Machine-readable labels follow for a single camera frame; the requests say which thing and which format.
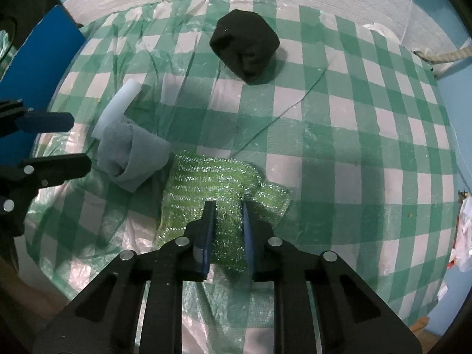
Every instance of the plastic tablecloth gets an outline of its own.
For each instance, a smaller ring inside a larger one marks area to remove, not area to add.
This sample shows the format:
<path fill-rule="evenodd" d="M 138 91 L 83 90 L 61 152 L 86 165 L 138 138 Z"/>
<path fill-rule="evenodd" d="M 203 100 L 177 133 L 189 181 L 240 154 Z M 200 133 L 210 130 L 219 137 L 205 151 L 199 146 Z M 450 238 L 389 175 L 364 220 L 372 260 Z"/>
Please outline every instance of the plastic tablecloth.
<path fill-rule="evenodd" d="M 259 13 L 280 48 L 244 84 L 209 47 L 233 9 Z M 28 252 L 69 298 L 122 249 L 153 248 L 165 171 L 135 193 L 96 169 L 91 131 L 133 78 L 126 116 L 173 145 L 257 166 L 292 191 L 276 227 L 299 249 L 332 249 L 405 323 L 435 305 L 456 217 L 455 154 L 436 81 L 415 55 L 341 17 L 275 0 L 176 0 L 115 12 L 88 41 L 51 111 L 69 133 L 42 135 L 36 156 L 86 152 L 86 177 L 41 190 L 25 226 Z M 272 352 L 273 286 L 212 265 L 186 283 L 185 352 Z"/>

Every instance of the black cloth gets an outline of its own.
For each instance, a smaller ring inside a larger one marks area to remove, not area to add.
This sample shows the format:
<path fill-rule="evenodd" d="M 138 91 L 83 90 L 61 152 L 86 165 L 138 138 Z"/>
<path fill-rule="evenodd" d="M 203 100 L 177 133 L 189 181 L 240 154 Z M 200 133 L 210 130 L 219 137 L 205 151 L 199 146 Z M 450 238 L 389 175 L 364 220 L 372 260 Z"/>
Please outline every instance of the black cloth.
<path fill-rule="evenodd" d="M 218 20 L 209 45 L 234 74 L 252 82 L 263 73 L 280 41 L 259 14 L 235 9 Z"/>

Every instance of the table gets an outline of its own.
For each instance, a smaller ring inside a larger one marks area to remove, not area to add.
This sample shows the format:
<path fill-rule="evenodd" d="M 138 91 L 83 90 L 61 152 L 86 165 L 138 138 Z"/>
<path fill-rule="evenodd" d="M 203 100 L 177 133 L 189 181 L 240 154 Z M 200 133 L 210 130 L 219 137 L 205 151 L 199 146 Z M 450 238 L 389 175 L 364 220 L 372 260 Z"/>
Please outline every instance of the table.
<path fill-rule="evenodd" d="M 280 37 L 256 85 L 209 47 L 235 8 L 258 12 Z M 339 253 L 407 324 L 434 307 L 457 203 L 448 116 L 427 64 L 353 22 L 275 0 L 145 4 L 82 30 L 88 42 L 50 106 L 76 124 L 42 135 L 35 155 L 83 151 L 94 168 L 42 190 L 25 221 L 28 253 L 69 298 L 122 249 L 152 249 L 160 224 L 161 175 L 130 194 L 95 168 L 91 131 L 133 78 L 143 89 L 126 116 L 175 151 L 247 161 L 292 190 L 278 236 Z M 212 266 L 184 292 L 188 352 L 270 347 L 271 284 Z"/>

